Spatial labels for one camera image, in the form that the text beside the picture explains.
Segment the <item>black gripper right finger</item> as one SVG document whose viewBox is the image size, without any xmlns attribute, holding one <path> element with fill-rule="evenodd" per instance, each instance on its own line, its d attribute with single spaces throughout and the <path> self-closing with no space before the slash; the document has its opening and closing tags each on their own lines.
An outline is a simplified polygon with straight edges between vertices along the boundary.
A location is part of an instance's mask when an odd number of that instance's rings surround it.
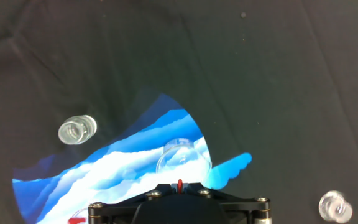
<svg viewBox="0 0 358 224">
<path fill-rule="evenodd" d="M 271 223 L 271 200 L 267 197 L 240 198 L 201 183 L 184 184 L 183 193 L 217 202 L 229 223 Z"/>
</svg>

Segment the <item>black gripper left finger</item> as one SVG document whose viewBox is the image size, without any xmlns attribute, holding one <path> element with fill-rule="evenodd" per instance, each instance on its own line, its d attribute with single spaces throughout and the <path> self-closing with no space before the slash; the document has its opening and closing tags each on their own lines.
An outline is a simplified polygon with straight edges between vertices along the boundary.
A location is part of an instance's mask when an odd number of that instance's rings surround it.
<svg viewBox="0 0 358 224">
<path fill-rule="evenodd" d="M 110 224 L 117 217 L 133 217 L 145 202 L 176 194 L 177 184 L 158 184 L 156 188 L 119 203 L 94 202 L 88 206 L 89 224 Z"/>
</svg>

